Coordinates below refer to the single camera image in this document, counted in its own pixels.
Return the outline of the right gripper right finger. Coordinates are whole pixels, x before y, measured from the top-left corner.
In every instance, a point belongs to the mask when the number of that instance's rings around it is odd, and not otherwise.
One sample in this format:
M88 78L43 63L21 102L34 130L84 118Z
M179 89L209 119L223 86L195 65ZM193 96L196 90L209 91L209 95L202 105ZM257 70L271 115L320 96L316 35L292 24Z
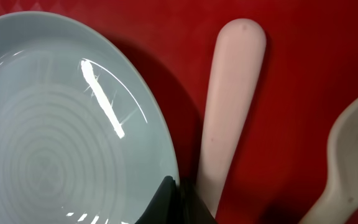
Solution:
M218 224L188 179L180 181L180 203L182 224Z

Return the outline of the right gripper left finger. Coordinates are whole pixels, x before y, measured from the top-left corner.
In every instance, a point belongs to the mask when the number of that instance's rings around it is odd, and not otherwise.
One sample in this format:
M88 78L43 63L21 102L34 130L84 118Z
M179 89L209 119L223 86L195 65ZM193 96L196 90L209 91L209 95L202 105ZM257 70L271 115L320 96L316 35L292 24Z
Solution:
M135 224L178 224L178 188L171 176L166 176Z

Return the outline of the light blue plate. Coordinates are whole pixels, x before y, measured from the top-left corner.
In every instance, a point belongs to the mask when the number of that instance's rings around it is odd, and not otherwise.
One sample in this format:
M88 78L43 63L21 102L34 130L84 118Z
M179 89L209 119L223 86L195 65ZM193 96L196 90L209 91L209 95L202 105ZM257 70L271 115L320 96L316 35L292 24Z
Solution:
M135 223L168 176L166 122L115 45L58 14L0 16L0 223Z

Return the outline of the white plastic spoon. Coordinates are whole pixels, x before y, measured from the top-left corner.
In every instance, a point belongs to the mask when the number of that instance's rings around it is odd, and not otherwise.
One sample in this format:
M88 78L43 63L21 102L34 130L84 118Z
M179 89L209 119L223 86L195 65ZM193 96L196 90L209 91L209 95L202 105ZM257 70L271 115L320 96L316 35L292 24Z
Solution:
M358 209L358 98L333 124L323 193L300 223L345 223Z

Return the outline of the white plastic fork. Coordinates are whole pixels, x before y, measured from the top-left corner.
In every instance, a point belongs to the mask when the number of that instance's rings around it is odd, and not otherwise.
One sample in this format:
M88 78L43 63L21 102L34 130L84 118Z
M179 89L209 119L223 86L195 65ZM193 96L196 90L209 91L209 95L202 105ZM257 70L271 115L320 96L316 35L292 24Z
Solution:
M196 188L216 216L226 178L254 97L267 39L251 19L218 34L209 76Z

